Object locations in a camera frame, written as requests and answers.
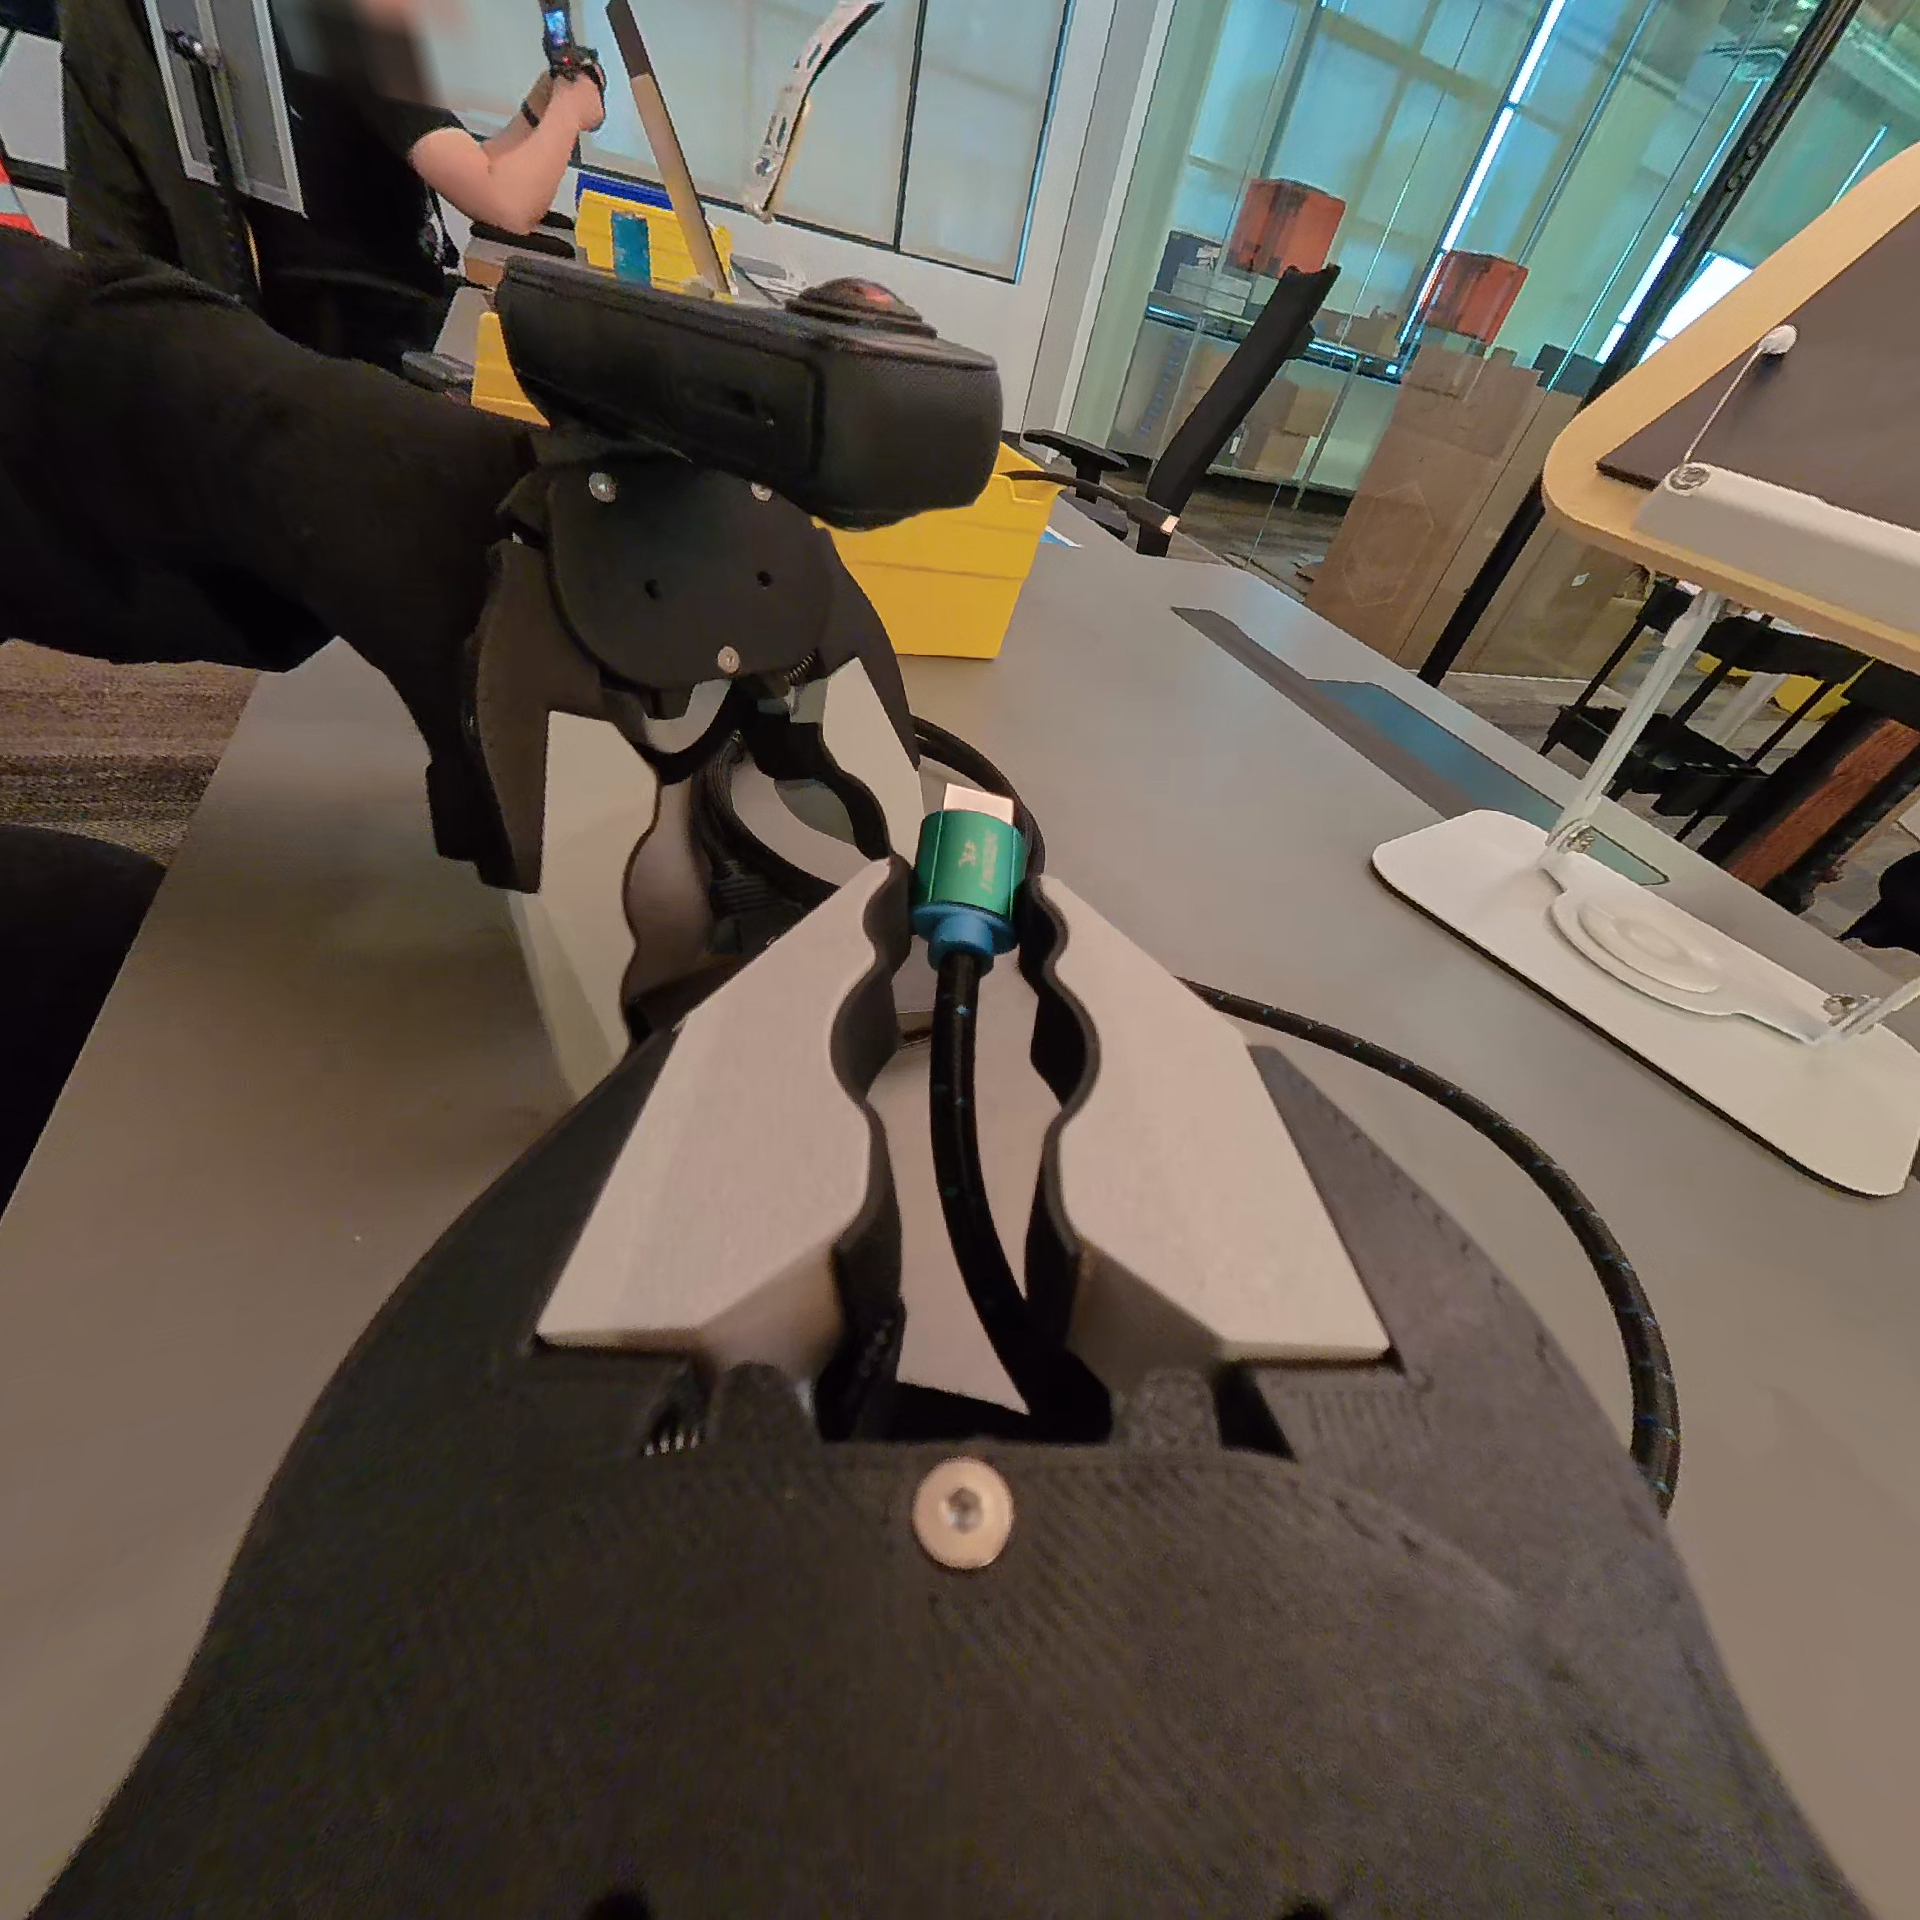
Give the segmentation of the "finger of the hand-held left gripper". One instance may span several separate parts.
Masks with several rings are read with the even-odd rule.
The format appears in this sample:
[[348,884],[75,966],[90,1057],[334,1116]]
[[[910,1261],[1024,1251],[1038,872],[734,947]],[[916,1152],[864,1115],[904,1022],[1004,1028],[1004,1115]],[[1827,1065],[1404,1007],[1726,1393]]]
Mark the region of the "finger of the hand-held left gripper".
[[523,900],[523,975],[573,1094],[631,1045],[626,1007],[705,966],[705,876],[690,786],[598,719],[546,719],[542,889]]
[[900,728],[861,653],[756,699],[748,754],[806,828],[916,862],[925,819],[916,728]]

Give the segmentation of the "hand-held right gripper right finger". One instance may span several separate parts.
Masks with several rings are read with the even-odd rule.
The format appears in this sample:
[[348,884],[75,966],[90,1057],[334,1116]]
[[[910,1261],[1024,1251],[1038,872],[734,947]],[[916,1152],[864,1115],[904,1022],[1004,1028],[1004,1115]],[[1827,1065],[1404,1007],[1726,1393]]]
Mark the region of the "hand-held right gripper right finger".
[[1030,884],[1033,1072],[1056,1094],[1030,1214],[1047,1343],[1151,1373],[1391,1358],[1376,1304],[1250,1042],[1056,876]]

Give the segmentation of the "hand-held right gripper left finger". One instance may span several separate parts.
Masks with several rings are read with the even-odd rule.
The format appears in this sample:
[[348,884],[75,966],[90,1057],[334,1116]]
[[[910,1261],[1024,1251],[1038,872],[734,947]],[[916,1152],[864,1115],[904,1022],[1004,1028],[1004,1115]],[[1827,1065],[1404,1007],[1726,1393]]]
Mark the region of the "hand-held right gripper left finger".
[[910,862],[878,856],[679,1022],[542,1343],[776,1366],[827,1436],[887,1425],[904,1221],[871,1091],[904,960]]

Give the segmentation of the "person's left hand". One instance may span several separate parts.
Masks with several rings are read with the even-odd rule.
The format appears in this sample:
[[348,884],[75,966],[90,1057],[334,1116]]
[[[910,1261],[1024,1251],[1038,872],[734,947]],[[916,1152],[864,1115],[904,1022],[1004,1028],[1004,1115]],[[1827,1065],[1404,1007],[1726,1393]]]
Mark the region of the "person's left hand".
[[342,636],[452,687],[517,423],[326,359],[153,261],[6,230],[0,636],[290,670]]

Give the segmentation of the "yellow plastic bin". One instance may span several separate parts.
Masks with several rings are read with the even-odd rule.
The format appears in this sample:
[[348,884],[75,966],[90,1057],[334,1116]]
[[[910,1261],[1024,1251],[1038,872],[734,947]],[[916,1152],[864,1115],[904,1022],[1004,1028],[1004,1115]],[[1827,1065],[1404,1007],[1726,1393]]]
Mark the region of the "yellow plastic bin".
[[900,653],[1002,653],[1056,485],[1017,483],[995,358],[864,278],[748,305],[516,261],[494,312],[553,428],[560,623],[611,680],[831,653],[843,576]]

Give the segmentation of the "grey tilted panel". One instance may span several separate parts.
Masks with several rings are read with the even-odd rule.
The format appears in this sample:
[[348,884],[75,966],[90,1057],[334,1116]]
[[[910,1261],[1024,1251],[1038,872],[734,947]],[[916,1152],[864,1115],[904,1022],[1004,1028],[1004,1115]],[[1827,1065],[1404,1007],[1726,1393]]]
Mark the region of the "grey tilted panel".
[[631,85],[636,122],[643,122],[652,152],[661,163],[668,202],[673,202],[673,216],[684,228],[690,274],[705,291],[705,300],[734,300],[734,274],[716,252],[716,237],[705,228],[705,210],[703,210],[697,173],[690,173],[673,110],[661,97],[652,47],[636,35],[636,16],[631,16],[626,0],[611,0],[607,16],[611,16],[614,59],[626,70],[626,85]]

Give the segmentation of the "white acrylic stand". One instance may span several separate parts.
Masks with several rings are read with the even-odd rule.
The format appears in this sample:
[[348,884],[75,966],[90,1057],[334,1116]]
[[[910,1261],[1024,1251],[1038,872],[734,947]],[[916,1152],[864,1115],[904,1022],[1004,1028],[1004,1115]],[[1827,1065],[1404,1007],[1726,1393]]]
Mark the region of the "white acrylic stand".
[[1702,591],[1567,815],[1542,828],[1477,806],[1385,842],[1375,872],[1396,900],[1786,1162],[1858,1200],[1891,1200],[1920,1133],[1917,1045],[1891,1033],[1891,1012],[1917,1007],[1917,981],[1875,1000],[1827,992],[1588,846],[1657,699],[1722,616],[1722,586],[1746,582],[1764,586],[1764,606],[1835,608],[1862,635],[1917,636],[1917,511],[1900,522],[1858,516],[1711,463],[1681,463],[1657,493],[1626,493],[1626,511],[1632,522],[1588,533],[1615,555],[1679,557]]

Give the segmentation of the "black office chair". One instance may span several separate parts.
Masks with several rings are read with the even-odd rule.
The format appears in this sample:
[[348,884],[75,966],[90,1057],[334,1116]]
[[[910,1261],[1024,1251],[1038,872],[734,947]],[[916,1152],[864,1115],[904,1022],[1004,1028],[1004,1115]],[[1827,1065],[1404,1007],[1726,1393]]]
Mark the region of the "black office chair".
[[1233,359],[1199,392],[1190,413],[1179,428],[1162,443],[1149,493],[1118,493],[1107,476],[1126,468],[1118,450],[1061,436],[1061,428],[1011,428],[1004,446],[1030,450],[1056,450],[1056,463],[1030,463],[1017,483],[1049,483],[1074,493],[1079,502],[1107,502],[1118,522],[1103,522],[1118,545],[1137,533],[1137,549],[1149,557],[1162,557],[1190,493],[1225,450],[1225,443],[1250,423],[1251,402],[1271,392],[1271,376],[1301,359],[1317,343],[1317,312],[1328,305],[1336,283],[1336,267],[1320,274],[1280,274],[1275,294],[1233,348]]

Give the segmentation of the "cardboard box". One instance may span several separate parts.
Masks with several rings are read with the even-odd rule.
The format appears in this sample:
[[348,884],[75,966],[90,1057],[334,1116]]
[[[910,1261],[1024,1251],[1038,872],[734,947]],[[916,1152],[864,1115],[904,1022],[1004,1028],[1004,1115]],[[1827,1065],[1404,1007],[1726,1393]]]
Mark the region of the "cardboard box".
[[1421,343],[1306,606],[1417,668],[1502,545],[1581,398]]

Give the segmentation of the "wood-edged dark board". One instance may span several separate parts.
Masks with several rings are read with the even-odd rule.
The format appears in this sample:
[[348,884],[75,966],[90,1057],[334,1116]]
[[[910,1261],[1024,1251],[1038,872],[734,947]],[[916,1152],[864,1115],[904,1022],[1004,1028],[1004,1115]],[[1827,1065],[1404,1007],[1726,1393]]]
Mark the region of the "wood-edged dark board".
[[1547,522],[1917,670],[1920,152],[1888,156],[1547,446]]

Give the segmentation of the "white curved bracket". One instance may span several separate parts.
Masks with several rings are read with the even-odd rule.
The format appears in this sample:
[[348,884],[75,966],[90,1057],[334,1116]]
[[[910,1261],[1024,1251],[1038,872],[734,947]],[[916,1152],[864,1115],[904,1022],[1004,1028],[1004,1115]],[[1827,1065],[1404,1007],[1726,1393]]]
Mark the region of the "white curved bracket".
[[787,173],[792,173],[792,156],[797,156],[797,139],[804,139],[804,122],[806,122],[814,85],[871,26],[878,10],[881,10],[881,0],[835,0],[827,10],[827,21],[804,42],[804,52],[797,52],[797,65],[792,65],[792,71],[776,97],[768,131],[756,139],[748,195],[739,195],[748,216],[756,228],[777,222],[777,195],[787,195]]

